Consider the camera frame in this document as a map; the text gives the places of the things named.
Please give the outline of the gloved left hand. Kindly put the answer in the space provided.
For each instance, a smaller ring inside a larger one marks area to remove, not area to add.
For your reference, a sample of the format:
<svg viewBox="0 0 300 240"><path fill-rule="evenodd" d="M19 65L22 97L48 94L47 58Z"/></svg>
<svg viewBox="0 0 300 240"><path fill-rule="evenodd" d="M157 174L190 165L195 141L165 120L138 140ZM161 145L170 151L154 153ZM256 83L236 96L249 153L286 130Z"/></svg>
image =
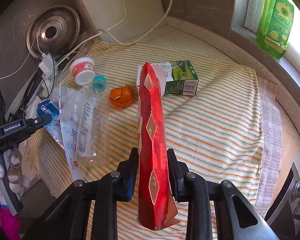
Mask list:
<svg viewBox="0 0 300 240"><path fill-rule="evenodd" d="M22 173L23 156L19 149L13 148L8 156L8 170L0 164L0 179L6 178L9 188L13 193L23 195L25 189L29 188L30 180Z"/></svg>

